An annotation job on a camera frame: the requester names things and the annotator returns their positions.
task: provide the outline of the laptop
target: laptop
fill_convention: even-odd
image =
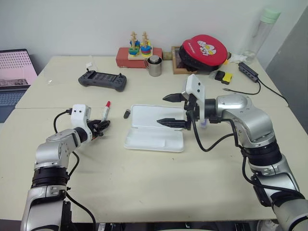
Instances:
[[[37,77],[26,49],[0,51],[0,123]]]

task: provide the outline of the laptop keyboard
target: laptop keyboard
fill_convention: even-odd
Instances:
[[[24,92],[21,93],[0,93],[0,106],[12,106],[16,105],[21,97],[24,95]]]

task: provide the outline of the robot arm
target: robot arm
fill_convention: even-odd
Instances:
[[[308,230],[308,201],[299,192],[287,160],[279,150],[269,116],[254,107],[248,96],[232,94],[205,99],[204,86],[191,75],[182,93],[170,94],[164,100],[185,101],[187,121],[173,118],[157,121],[168,127],[190,130],[193,123],[197,134],[194,121],[203,118],[209,119],[210,123],[229,121],[235,143],[244,156],[244,177],[254,185],[260,203],[272,207],[283,230]],[[247,158],[253,172],[251,179],[244,172]]]
[[[46,139],[36,151],[31,189],[28,191],[21,231],[70,230],[70,202],[66,197],[69,155],[82,143],[103,135],[110,121],[90,121],[91,108],[76,104],[72,109],[74,129],[66,129]]]

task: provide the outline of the pink laptop screen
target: pink laptop screen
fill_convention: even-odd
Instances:
[[[31,85],[36,77],[26,50],[0,51],[0,87]]]

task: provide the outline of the white container lid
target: white container lid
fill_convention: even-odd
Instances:
[[[184,119],[181,107],[134,104],[131,107],[131,128],[124,147],[128,149],[182,152],[181,128],[169,128],[157,123],[163,118]]]

